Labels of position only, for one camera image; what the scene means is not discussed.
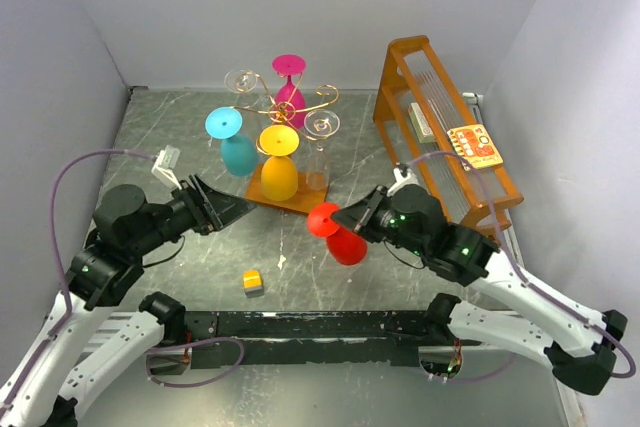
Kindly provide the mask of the red plastic wine glass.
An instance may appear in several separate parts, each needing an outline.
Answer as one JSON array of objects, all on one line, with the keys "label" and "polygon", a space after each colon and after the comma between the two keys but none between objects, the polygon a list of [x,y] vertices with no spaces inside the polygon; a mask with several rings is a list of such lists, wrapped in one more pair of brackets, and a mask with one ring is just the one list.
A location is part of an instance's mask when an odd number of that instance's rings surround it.
[{"label": "red plastic wine glass", "polygon": [[367,242],[332,219],[340,206],[323,202],[315,206],[307,216],[309,232],[326,241],[327,249],[334,259],[346,266],[362,262],[367,255]]}]

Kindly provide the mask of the blue plastic wine glass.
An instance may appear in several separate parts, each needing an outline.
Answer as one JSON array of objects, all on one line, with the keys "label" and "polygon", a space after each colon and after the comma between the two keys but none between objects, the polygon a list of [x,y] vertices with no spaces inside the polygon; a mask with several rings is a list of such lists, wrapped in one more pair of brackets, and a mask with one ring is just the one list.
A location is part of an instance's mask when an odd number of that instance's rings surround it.
[{"label": "blue plastic wine glass", "polygon": [[220,141],[220,155],[227,171],[237,177],[254,172],[259,155],[254,142],[242,132],[243,117],[230,106],[214,109],[205,120],[205,130]]}]

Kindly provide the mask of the yellow plastic wine glass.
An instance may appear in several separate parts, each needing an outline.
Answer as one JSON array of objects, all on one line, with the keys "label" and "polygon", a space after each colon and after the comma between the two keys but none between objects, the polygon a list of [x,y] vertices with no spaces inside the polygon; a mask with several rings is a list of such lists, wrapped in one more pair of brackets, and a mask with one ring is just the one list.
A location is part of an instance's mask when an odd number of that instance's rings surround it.
[{"label": "yellow plastic wine glass", "polygon": [[272,125],[259,136],[267,160],[261,170],[262,194],[272,201],[285,201],[298,190],[298,170],[291,158],[300,144],[299,135],[289,126]]}]

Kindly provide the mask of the clear wine glass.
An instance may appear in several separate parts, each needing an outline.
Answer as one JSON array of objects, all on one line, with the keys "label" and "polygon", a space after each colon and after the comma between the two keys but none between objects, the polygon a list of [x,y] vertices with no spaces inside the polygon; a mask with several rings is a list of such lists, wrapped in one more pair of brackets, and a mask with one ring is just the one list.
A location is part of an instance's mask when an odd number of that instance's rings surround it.
[{"label": "clear wine glass", "polygon": [[310,111],[304,120],[304,127],[313,144],[312,154],[306,168],[306,184],[316,191],[329,185],[330,165],[326,143],[340,129],[339,116],[327,109]]},{"label": "clear wine glass", "polygon": [[224,86],[231,92],[251,92],[261,81],[261,76],[249,69],[232,69],[224,77]]}]

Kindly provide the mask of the magenta plastic wine glass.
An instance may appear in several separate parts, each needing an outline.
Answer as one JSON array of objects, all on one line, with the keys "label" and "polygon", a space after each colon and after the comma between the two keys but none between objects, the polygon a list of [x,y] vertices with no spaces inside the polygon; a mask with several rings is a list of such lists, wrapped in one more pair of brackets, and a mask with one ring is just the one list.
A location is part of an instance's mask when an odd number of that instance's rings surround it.
[{"label": "magenta plastic wine glass", "polygon": [[296,129],[304,126],[306,113],[306,100],[304,95],[294,83],[294,78],[301,79],[306,69],[306,61],[296,54],[282,54],[272,62],[272,67],[276,73],[285,78],[286,82],[276,95],[276,102],[285,109],[288,114],[288,121]]}]

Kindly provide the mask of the clear wine glass front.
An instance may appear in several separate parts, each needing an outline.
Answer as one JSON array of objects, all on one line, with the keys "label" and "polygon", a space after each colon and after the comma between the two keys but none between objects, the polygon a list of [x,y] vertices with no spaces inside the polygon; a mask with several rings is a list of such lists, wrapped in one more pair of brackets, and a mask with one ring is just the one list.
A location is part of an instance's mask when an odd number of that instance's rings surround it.
[{"label": "clear wine glass front", "polygon": [[224,86],[231,92],[251,92],[261,81],[261,76],[249,69],[232,69],[224,77]]}]

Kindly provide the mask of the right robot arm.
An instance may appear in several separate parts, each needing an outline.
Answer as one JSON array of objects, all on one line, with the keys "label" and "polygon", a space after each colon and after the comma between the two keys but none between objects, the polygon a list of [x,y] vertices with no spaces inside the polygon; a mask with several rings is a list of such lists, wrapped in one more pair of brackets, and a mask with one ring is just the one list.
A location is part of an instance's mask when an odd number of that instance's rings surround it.
[{"label": "right robot arm", "polygon": [[448,221],[439,200],[421,186],[378,186],[331,217],[369,243],[387,242],[415,254],[437,276],[512,311],[490,312],[441,294],[424,321],[431,342],[492,344],[540,363],[565,386],[591,396],[615,377],[624,315],[586,307],[526,272],[489,237]]}]

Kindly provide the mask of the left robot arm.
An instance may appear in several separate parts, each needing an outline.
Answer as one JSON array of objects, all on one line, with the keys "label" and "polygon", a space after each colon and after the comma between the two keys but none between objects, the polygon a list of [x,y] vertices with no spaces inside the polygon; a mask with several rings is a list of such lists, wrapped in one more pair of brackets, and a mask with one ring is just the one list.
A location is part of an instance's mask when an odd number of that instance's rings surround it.
[{"label": "left robot arm", "polygon": [[4,426],[75,426],[100,394],[149,349],[185,339],[185,307],[156,292],[87,358],[84,348],[144,274],[144,257],[187,231],[206,236],[251,212],[253,202],[217,191],[193,175],[165,204],[122,184],[107,191],[95,228],[72,260],[66,290],[14,374],[2,386]]}]

